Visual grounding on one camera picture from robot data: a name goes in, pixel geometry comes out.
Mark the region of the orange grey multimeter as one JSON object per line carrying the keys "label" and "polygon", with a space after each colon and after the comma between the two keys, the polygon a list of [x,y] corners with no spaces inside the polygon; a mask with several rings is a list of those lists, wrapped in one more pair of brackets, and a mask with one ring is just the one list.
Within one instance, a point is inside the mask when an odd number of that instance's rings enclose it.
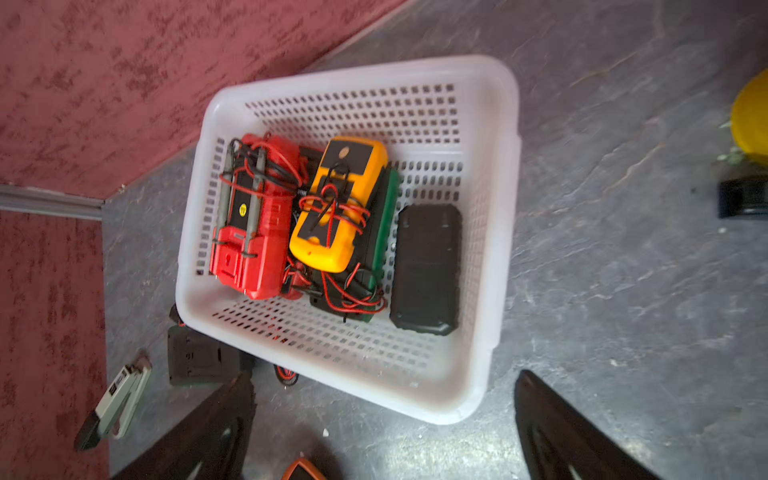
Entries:
{"label": "orange grey multimeter", "polygon": [[282,480],[327,480],[326,476],[308,459],[298,458],[284,472]]}

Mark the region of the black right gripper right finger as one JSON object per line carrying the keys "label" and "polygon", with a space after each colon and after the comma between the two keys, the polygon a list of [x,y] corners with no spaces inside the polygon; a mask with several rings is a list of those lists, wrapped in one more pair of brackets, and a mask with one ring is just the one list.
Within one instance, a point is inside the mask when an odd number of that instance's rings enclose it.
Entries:
{"label": "black right gripper right finger", "polygon": [[532,479],[655,479],[530,370],[514,390],[515,419]]}

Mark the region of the yellow multimeter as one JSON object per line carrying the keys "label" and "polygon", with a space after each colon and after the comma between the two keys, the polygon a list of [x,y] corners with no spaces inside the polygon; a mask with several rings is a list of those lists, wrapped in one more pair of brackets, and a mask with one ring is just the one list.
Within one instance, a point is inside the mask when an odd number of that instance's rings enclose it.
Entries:
{"label": "yellow multimeter", "polygon": [[389,163],[380,141],[336,136],[327,144],[289,242],[292,255],[311,269],[344,271],[370,219],[370,199]]}

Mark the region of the black multimeter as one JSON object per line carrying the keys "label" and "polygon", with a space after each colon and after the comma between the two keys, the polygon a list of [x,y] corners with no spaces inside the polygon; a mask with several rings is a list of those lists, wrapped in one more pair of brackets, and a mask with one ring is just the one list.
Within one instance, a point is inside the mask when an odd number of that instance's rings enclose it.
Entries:
{"label": "black multimeter", "polygon": [[462,217],[450,204],[414,204],[398,216],[390,319],[447,336],[458,326]]}

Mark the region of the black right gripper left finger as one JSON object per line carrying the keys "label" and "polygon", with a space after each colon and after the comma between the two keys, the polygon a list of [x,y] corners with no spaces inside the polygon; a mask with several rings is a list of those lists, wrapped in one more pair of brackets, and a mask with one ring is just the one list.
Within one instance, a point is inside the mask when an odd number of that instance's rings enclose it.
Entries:
{"label": "black right gripper left finger", "polygon": [[240,479],[256,411],[251,374],[222,385],[117,479]]}

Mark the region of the green multimeter with leads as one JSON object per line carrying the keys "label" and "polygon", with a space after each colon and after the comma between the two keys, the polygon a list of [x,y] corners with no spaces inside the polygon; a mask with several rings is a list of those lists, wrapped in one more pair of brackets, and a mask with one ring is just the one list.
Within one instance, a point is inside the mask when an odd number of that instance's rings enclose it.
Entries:
{"label": "green multimeter with leads", "polygon": [[[350,264],[344,272],[329,274],[331,279],[343,287],[349,295],[356,298],[362,297],[365,300],[372,295],[374,298],[367,301],[383,298],[385,256],[393,224],[398,188],[399,176],[397,172],[390,166],[385,167],[369,199],[368,205],[371,215],[365,231],[355,239],[355,250]],[[344,297],[338,289],[335,289],[332,282],[327,282],[331,289],[328,298],[333,305],[348,309],[357,308],[363,310],[363,313],[334,310],[328,305],[325,298],[321,273],[313,271],[312,281],[315,292],[307,293],[311,307],[330,315],[339,316],[343,321],[355,320],[367,323],[373,318],[375,306],[342,305],[343,302],[351,303],[351,301]]]}

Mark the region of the bright red multimeter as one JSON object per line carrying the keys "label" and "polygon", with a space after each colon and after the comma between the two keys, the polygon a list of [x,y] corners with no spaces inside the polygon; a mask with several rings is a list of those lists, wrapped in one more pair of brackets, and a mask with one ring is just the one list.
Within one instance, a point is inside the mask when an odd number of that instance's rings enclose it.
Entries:
{"label": "bright red multimeter", "polygon": [[272,134],[232,139],[219,174],[210,272],[252,300],[280,294],[294,200],[308,181],[295,143]]}

